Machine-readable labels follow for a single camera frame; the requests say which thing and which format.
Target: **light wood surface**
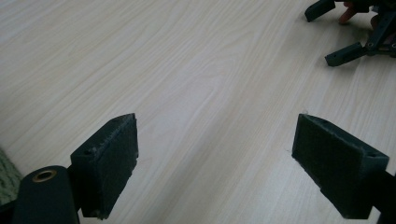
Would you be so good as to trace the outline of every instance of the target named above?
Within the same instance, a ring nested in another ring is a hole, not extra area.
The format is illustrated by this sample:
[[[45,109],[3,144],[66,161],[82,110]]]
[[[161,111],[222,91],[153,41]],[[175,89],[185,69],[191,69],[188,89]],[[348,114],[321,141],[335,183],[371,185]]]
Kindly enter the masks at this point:
[[[136,113],[140,158],[103,223],[376,223],[345,220],[291,157],[299,113],[390,156],[396,61],[324,56],[367,38],[313,0],[0,2],[0,147],[24,175]],[[81,223],[100,223],[83,218]]]

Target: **wooden table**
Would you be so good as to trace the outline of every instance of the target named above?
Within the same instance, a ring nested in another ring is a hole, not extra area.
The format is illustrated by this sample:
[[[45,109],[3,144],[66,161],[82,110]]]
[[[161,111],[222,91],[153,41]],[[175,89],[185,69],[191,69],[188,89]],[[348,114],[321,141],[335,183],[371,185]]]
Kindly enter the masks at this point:
[[[140,158],[103,223],[375,223],[375,209],[343,219],[291,147],[307,113],[389,155],[394,174],[396,61],[327,66],[365,43],[371,16],[340,26],[337,4],[308,23],[312,3],[1,1],[0,147],[24,175],[68,166],[135,112]]]

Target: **green cloth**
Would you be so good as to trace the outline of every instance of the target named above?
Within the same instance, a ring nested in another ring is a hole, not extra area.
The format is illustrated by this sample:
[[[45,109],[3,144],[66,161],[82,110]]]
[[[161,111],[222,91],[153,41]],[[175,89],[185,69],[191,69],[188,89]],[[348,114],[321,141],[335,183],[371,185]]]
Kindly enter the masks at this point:
[[[17,199],[21,178],[20,172],[0,149],[0,205]]]

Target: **wood grain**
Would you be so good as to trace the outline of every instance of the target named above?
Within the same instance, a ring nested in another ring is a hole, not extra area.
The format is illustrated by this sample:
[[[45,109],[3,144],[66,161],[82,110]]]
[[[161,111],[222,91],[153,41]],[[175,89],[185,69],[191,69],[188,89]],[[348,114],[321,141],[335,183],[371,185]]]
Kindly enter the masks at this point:
[[[25,174],[106,121],[138,119],[140,158],[104,223],[375,223],[342,219],[291,157],[299,113],[390,156],[396,63],[324,56],[364,41],[313,1],[0,2],[0,147]],[[81,223],[97,223],[83,218]]]

